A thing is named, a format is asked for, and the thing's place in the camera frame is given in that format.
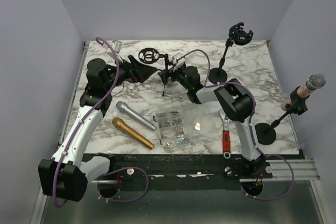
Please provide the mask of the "black tripod microphone stand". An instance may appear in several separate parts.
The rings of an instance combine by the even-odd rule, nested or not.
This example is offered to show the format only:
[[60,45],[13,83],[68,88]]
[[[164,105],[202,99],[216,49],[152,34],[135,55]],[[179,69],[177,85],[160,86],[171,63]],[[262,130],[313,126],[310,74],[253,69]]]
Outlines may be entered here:
[[[169,70],[172,68],[172,59],[169,58],[168,54],[160,53],[157,49],[146,47],[140,50],[138,53],[138,59],[146,65],[154,65],[158,72],[160,70]],[[168,82],[163,83],[162,96],[165,96],[165,88]]]

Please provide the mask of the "grey microphone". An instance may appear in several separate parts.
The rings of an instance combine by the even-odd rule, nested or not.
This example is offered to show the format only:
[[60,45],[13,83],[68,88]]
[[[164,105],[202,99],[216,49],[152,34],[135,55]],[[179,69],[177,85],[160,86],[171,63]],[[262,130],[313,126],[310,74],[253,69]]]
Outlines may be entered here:
[[118,101],[116,103],[116,108],[123,114],[126,114],[129,116],[131,119],[134,119],[138,123],[140,123],[142,126],[145,126],[151,131],[156,130],[156,126],[151,123],[149,120],[147,120],[144,116],[142,116],[140,113],[137,111],[133,110],[130,108],[125,102]]

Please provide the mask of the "gold microphone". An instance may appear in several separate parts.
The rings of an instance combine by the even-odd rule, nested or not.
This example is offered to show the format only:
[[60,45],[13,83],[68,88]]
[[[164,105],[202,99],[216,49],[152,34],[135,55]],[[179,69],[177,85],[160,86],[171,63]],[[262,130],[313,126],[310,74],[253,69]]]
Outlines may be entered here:
[[115,117],[112,120],[112,124],[115,126],[116,129],[120,130],[121,132],[125,133],[126,135],[130,136],[134,140],[140,142],[142,145],[149,149],[154,148],[154,144],[149,141],[146,137],[138,133],[136,130],[134,130],[132,127],[128,126],[124,120],[121,118]]

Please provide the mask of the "black round-base clip stand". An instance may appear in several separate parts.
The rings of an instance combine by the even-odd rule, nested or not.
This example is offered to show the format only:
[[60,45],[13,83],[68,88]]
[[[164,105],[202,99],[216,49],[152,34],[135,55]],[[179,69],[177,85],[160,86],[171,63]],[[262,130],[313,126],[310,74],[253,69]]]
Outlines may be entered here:
[[276,140],[276,131],[275,128],[280,124],[280,122],[288,115],[295,113],[285,113],[274,120],[271,124],[267,123],[258,123],[255,126],[258,142],[262,145],[270,145]]

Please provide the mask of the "cork-handle silver-head microphone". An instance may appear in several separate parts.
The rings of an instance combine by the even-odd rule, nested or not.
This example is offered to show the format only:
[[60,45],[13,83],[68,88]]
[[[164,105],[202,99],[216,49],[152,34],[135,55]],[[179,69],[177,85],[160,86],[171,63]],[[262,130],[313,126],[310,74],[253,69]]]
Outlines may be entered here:
[[327,79],[322,73],[314,73],[300,87],[293,90],[290,96],[281,104],[281,109],[288,113],[301,115],[308,110],[306,99],[315,90],[321,89],[326,85]]

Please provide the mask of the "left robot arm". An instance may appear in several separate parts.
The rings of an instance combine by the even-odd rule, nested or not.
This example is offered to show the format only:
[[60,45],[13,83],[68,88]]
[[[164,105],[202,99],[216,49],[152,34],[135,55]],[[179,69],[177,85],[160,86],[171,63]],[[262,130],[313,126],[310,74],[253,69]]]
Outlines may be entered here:
[[64,200],[80,201],[89,183],[102,176],[112,179],[116,166],[112,156],[96,154],[83,163],[82,158],[92,134],[107,113],[112,90],[125,81],[143,83],[158,69],[138,62],[132,55],[116,66],[95,58],[87,63],[87,85],[80,97],[76,120],[63,143],[50,159],[42,159],[38,173],[43,194]]

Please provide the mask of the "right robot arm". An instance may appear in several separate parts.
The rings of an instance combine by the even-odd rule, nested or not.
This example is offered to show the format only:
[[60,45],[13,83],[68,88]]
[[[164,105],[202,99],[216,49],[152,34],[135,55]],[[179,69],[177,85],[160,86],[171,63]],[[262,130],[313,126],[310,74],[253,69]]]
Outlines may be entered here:
[[254,124],[256,102],[251,92],[237,79],[206,87],[201,84],[198,69],[182,65],[159,73],[163,83],[171,78],[187,90],[189,100],[194,104],[219,102],[224,114],[235,124],[241,144],[242,173],[249,178],[259,174],[266,155],[260,149],[258,127]]

